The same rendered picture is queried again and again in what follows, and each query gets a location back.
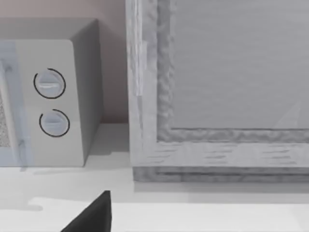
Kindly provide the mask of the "glass microwave door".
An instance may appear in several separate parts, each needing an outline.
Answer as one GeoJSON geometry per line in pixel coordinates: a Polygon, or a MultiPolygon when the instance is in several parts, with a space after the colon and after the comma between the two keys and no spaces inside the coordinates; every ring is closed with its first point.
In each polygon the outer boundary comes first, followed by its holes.
{"type": "Polygon", "coordinates": [[[33,164],[16,44],[0,40],[0,167],[33,164]]]}

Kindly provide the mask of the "pale microwave oven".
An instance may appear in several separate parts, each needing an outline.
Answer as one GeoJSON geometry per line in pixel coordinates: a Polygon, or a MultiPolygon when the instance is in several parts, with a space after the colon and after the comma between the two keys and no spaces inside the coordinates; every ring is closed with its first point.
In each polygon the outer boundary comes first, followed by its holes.
{"type": "Polygon", "coordinates": [[[82,167],[102,117],[102,77],[98,21],[92,18],[0,18],[0,40],[14,41],[33,164],[30,167],[82,167]],[[48,68],[59,71],[66,90],[46,99],[33,78],[48,68]],[[62,137],[46,135],[42,113],[58,109],[70,120],[62,137]]]}

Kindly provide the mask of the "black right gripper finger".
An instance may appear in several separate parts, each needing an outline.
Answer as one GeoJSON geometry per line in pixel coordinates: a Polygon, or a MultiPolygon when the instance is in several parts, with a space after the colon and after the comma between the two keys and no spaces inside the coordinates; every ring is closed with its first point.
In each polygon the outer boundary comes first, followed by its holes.
{"type": "Polygon", "coordinates": [[[102,192],[60,232],[112,232],[111,191],[102,192]]]}

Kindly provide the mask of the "pale round microwave knob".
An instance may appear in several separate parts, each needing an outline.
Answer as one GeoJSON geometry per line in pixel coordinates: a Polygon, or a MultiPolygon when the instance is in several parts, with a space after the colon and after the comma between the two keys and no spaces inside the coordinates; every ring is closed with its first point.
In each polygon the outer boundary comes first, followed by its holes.
{"type": "Polygon", "coordinates": [[[34,75],[33,85],[37,93],[46,99],[57,99],[66,90],[63,75],[52,68],[48,68],[34,75]]]}
{"type": "Polygon", "coordinates": [[[39,126],[46,135],[59,138],[68,133],[70,120],[64,112],[52,109],[40,115],[39,126]]]}

